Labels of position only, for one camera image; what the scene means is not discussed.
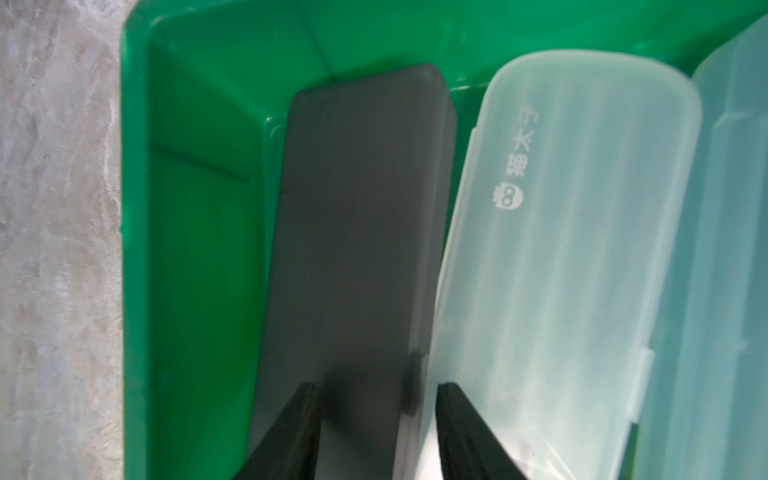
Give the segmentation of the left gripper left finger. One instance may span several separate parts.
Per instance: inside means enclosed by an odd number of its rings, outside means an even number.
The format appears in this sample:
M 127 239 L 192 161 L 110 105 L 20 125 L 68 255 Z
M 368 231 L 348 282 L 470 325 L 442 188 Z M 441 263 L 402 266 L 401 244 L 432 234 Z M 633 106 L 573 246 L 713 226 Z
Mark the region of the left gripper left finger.
M 322 413 L 319 388 L 302 383 L 233 479 L 314 479 Z

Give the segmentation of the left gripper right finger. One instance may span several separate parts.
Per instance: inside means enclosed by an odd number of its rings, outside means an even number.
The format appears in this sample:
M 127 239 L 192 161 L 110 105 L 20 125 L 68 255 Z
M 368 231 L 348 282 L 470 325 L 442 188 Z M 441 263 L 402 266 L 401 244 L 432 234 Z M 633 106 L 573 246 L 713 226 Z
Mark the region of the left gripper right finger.
M 527 479 L 457 383 L 438 386 L 435 415 L 444 479 Z

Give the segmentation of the frosted clear pencil case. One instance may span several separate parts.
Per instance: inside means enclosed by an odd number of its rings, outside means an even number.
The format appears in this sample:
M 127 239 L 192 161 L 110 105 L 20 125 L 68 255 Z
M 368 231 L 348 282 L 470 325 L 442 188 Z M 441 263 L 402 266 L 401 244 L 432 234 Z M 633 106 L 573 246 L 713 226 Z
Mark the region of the frosted clear pencil case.
M 418 478 L 442 475 L 445 382 L 527 477 L 618 477 L 701 122 L 692 81 L 649 58 L 548 50 L 492 77 L 443 257 Z

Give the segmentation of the light blue pencil case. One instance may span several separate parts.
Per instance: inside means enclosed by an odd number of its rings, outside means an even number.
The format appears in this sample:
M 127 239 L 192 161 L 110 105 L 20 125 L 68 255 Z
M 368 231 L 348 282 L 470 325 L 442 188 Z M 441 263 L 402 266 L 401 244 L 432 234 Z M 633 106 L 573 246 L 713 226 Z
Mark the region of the light blue pencil case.
M 767 475 L 767 21 L 693 80 L 703 122 L 630 455 L 635 479 Z

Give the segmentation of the black pencil case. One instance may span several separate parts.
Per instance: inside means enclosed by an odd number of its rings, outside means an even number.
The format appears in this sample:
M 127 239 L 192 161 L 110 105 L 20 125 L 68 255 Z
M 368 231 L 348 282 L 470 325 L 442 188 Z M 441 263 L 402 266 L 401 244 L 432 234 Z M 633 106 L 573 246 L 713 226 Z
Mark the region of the black pencil case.
M 414 476 L 456 132 L 430 63 L 292 99 L 251 445 L 311 382 L 319 478 Z

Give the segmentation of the green storage tray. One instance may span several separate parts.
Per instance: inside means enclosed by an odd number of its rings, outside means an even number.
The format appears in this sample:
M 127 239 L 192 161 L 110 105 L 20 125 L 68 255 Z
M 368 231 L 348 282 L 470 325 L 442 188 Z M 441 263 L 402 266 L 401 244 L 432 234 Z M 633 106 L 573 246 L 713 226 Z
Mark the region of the green storage tray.
M 284 126 L 305 88 L 431 62 L 458 115 L 548 49 L 685 73 L 763 1 L 141 1 L 121 38 L 128 479 L 228 479 L 247 456 Z

